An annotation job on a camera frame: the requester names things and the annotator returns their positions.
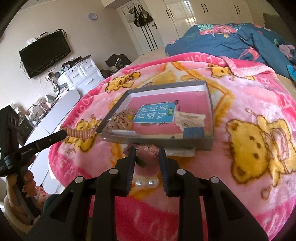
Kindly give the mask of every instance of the pink blanket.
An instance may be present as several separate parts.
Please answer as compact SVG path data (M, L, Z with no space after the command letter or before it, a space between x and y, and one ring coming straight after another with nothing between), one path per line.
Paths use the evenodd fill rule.
M296 202L296 103L271 68L203 53L131 66L88 92L63 126L95 129L128 88L199 80L207 81L212 96L213 149L176 159L196 177L219 177L271 240ZM51 147L49 163L67 186L77 176L97 177L114 167L124 147L98 136L88 141L69 137ZM178 198L167 198L162 184L148 191L132 188L115 204L118 240L177 240Z

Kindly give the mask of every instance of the human hand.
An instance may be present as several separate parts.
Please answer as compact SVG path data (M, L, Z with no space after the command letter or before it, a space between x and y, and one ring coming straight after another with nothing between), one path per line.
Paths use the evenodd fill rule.
M36 156L32 156L30 159L30 162L28 164L31 165ZM24 176L25 181L27 182L23 189L22 192L26 193L26 197L34 197L37 194L36 191L36 182L34 181L34 175L31 171L28 171L25 176ZM14 185L17 183L17 174L11 174L7 176L6 178L6 190L7 190L7 197L9 200L9 204L11 206L11 210L14 213L14 215L24 224L26 225L31 225L31 222L29 218L27 217L27 214L24 210L24 208L20 205L17 196L15 194L15 191L13 189Z

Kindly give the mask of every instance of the pink toy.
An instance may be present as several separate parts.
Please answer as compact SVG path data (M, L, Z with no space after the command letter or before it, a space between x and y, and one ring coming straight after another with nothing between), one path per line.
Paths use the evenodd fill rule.
M157 176L159 173L158 149L155 146L139 146L137 156L144 163L144 167L135 165L135 173L144 177Z

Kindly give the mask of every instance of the finger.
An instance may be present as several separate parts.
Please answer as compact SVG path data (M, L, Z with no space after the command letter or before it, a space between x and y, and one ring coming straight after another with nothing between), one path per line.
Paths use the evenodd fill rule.
M7 188L12 188L17 183L17 174L11 174L6 177Z
M11 207L18 207L20 203L18 202L15 191L13 190L13 186L17 183L17 174L11 174L6 177L6 190L7 197Z
M37 195L37 190L34 188L30 192L27 192L26 197L35 197Z
M28 166L31 166L32 163L35 161L35 159L36 159L36 155L32 156L32 157L29 159Z
M31 171L28 171L25 175L24 175L24 179L26 182L30 182L34 179L34 175Z
M34 180L26 183L24 188L22 189L22 192L31 192L36 187L36 182Z

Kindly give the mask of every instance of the spiral handle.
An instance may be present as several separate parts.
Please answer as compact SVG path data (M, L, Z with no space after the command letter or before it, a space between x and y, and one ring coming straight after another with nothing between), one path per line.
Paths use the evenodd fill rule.
M75 130L67 127L62 127L61 129L67 132L67 136L81 138L84 141L90 139L94 135L93 131Z

